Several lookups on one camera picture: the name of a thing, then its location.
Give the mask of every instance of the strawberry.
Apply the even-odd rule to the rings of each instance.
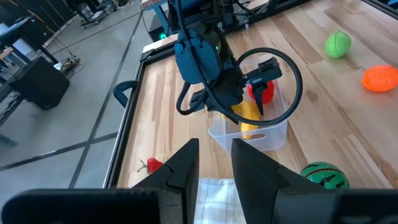
[[[159,169],[163,163],[158,161],[155,158],[149,158],[147,160],[147,164],[145,164],[142,160],[140,160],[142,162],[142,167],[137,170],[137,172],[139,172],[141,169],[143,168],[147,168],[147,172],[148,174],[154,173],[157,169]]]

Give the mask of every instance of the green light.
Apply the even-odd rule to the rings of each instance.
[[[159,37],[160,37],[161,40],[163,40],[163,39],[166,39],[167,35],[165,33],[161,33],[159,35]]]

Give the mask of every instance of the orange ball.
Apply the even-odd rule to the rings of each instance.
[[[376,65],[365,71],[362,85],[371,91],[385,92],[398,85],[398,69],[391,65]]]

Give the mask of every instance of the floor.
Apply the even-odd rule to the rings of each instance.
[[[146,21],[153,15],[144,13]],[[84,67],[57,107],[42,111],[22,103],[0,127],[0,134],[17,143],[0,145],[0,208],[27,189],[103,186],[124,112],[112,90],[134,78],[142,48],[152,42],[139,1],[87,30],[75,19],[58,40]],[[62,44],[47,47],[57,60],[70,56]]]

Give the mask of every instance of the white cloth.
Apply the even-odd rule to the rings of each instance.
[[[246,223],[233,179],[199,179],[194,223]]]

